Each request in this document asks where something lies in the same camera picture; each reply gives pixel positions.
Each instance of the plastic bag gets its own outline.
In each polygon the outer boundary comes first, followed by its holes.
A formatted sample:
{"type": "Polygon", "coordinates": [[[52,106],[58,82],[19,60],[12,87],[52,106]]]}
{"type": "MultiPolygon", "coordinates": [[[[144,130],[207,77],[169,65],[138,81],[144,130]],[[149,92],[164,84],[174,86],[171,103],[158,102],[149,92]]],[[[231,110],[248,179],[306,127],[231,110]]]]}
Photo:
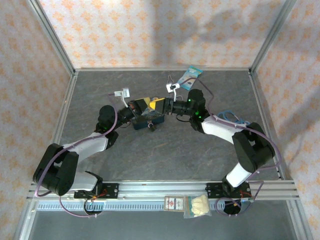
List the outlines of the plastic bag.
{"type": "MultiPolygon", "coordinates": [[[[202,70],[200,70],[194,66],[190,66],[187,69],[187,71],[183,74],[183,76],[178,80],[177,83],[181,84],[189,78],[197,78],[202,72],[203,72],[202,70]]],[[[182,84],[180,87],[189,91],[194,83],[195,83],[195,79],[191,79],[191,80],[187,81],[186,83],[182,84]]]]}
{"type": "Polygon", "coordinates": [[[196,218],[204,215],[211,216],[209,200],[206,195],[184,197],[183,217],[185,219],[196,218]]]}

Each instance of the wall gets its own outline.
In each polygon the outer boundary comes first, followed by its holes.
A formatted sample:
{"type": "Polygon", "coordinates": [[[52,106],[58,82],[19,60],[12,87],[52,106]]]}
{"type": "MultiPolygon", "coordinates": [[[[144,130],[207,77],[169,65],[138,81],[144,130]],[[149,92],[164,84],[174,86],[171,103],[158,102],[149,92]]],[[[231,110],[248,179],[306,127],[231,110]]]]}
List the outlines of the wall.
{"type": "Polygon", "coordinates": [[[0,4],[0,239],[12,239],[69,75],[25,0],[0,4]]]}
{"type": "Polygon", "coordinates": [[[75,68],[247,68],[285,0],[40,2],[75,68]]]}
{"type": "Polygon", "coordinates": [[[296,182],[314,239],[320,232],[320,3],[293,7],[258,69],[273,137],[296,182]]]}

